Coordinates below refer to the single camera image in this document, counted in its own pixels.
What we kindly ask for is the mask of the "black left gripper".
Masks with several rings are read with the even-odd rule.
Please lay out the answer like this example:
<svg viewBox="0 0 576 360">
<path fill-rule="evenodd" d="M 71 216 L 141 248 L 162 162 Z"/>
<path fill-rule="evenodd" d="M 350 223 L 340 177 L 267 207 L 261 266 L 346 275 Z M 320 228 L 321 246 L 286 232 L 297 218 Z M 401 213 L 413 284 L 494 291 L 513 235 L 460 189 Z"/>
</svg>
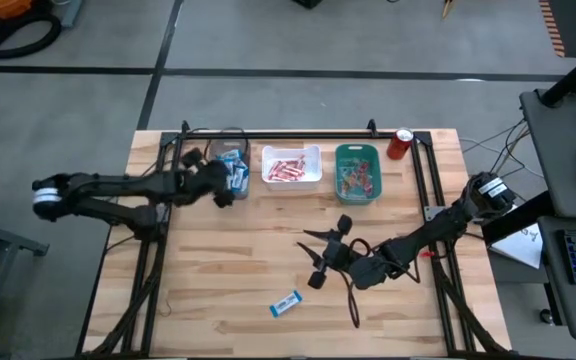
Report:
<svg viewBox="0 0 576 360">
<path fill-rule="evenodd" d="M 199 148 L 193 148 L 181 156 L 184 168 L 198 169 L 195 172 L 183 170 L 179 173 L 181 185 L 175 195 L 175 205 L 192 205 L 201 197 L 212 195 L 214 203 L 219 208 L 232 206 L 235 195 L 227 189 L 226 166 L 219 160 L 211 160 L 205 165 L 203 161 L 203 152 Z"/>
</svg>

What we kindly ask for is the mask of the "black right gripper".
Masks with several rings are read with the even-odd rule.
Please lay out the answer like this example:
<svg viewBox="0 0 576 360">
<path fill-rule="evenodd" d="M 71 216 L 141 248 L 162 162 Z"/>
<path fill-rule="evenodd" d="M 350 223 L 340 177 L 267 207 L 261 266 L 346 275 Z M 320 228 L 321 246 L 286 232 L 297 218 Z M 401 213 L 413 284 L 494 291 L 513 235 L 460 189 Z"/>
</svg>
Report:
<svg viewBox="0 0 576 360">
<path fill-rule="evenodd" d="M 322 256 L 310 249 L 305 244 L 298 242 L 297 245 L 306 252 L 312 260 L 315 271 L 311 274 L 308 285 L 313 289 L 321 289 L 327 279 L 327 266 L 331 269 L 347 272 L 356 260 L 356 252 L 348 245 L 340 242 L 349 234 L 352 228 L 352 219 L 343 214 L 337 222 L 336 229 L 328 231 L 304 230 L 304 233 L 320 240 L 329 241 Z"/>
</svg>

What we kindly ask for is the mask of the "teal plastic bin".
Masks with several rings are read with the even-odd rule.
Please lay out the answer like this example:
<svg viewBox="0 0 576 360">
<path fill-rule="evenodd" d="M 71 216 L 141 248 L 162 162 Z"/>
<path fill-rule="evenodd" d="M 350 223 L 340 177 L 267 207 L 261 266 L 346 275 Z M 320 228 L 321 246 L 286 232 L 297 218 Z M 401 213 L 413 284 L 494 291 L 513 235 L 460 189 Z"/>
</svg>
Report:
<svg viewBox="0 0 576 360">
<path fill-rule="evenodd" d="M 357 163 L 356 170 L 361 160 L 367 160 L 371 163 L 371 174 L 373 176 L 374 194 L 366 197 L 362 188 L 357 194 L 344 196 L 342 194 L 341 163 L 345 159 L 354 159 Z M 368 205 L 374 202 L 382 193 L 382 175 L 379 161 L 378 150 L 369 144 L 342 144 L 335 150 L 335 193 L 338 200 L 344 205 Z"/>
</svg>

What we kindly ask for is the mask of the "white plastic bin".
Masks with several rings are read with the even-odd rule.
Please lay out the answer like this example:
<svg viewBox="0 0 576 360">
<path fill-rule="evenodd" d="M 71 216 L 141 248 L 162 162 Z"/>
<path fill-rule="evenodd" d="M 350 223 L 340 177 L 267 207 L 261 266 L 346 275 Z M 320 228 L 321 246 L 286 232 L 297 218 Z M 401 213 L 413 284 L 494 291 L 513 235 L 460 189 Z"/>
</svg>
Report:
<svg viewBox="0 0 576 360">
<path fill-rule="evenodd" d="M 271 181 L 269 171 L 276 161 L 298 159 L 299 155 L 305 154 L 305 165 L 302 171 L 305 175 L 300 181 L 282 182 Z M 321 150 L 317 145 L 301 149 L 275 148 L 266 146 L 262 151 L 262 180 L 273 191 L 313 190 L 323 178 L 323 165 Z"/>
</svg>

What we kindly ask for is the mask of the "red soda can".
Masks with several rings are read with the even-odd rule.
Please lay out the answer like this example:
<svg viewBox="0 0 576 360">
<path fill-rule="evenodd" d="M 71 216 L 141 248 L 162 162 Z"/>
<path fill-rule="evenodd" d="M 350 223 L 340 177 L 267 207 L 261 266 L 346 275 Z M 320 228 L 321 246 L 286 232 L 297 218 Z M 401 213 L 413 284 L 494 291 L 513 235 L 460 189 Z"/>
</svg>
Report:
<svg viewBox="0 0 576 360">
<path fill-rule="evenodd" d="M 392 160 L 401 160 L 414 140 L 414 133 L 408 128 L 399 128 L 395 131 L 387 148 L 387 156 Z"/>
</svg>

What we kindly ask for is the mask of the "black desk leg bar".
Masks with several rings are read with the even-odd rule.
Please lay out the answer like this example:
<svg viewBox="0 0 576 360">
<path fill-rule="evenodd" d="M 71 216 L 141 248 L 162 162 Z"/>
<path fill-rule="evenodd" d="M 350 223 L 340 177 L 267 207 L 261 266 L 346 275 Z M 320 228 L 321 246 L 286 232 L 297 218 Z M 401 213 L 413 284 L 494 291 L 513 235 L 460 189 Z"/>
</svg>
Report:
<svg viewBox="0 0 576 360">
<path fill-rule="evenodd" d="M 482 234 L 485 243 L 492 245 L 536 223 L 539 217 L 554 214 L 550 193 L 544 191 L 516 209 L 483 225 Z"/>
</svg>

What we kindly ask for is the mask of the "white paper sheet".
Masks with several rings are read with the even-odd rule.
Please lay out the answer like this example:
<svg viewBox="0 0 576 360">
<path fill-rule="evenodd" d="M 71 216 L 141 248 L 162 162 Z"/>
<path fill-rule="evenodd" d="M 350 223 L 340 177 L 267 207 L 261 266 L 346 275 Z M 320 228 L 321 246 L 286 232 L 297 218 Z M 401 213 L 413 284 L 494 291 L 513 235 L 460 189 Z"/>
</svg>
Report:
<svg viewBox="0 0 576 360">
<path fill-rule="evenodd" d="M 536 270 L 542 263 L 543 240 L 536 223 L 492 243 L 488 249 Z"/>
</svg>

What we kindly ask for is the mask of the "dark grey desk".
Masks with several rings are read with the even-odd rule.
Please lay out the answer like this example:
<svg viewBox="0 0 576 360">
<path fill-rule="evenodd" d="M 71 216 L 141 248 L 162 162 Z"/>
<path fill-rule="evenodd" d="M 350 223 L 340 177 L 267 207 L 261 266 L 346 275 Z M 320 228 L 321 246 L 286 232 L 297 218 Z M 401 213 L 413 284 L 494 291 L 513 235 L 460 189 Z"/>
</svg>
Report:
<svg viewBox="0 0 576 360">
<path fill-rule="evenodd" d="M 535 91 L 520 95 L 524 118 L 547 185 L 552 209 L 537 220 L 550 286 L 556 294 L 555 315 L 576 339 L 576 284 L 569 279 L 562 232 L 576 230 L 576 95 L 548 107 Z"/>
</svg>

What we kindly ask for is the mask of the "orange vacuum cleaner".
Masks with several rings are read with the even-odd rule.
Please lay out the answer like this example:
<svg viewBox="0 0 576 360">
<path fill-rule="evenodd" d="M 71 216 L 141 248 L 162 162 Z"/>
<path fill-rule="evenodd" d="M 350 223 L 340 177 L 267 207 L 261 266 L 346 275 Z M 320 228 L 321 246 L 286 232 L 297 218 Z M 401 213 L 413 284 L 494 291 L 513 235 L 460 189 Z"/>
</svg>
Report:
<svg viewBox="0 0 576 360">
<path fill-rule="evenodd" d="M 9 19 L 27 12 L 33 0 L 0 0 L 0 18 Z"/>
</svg>

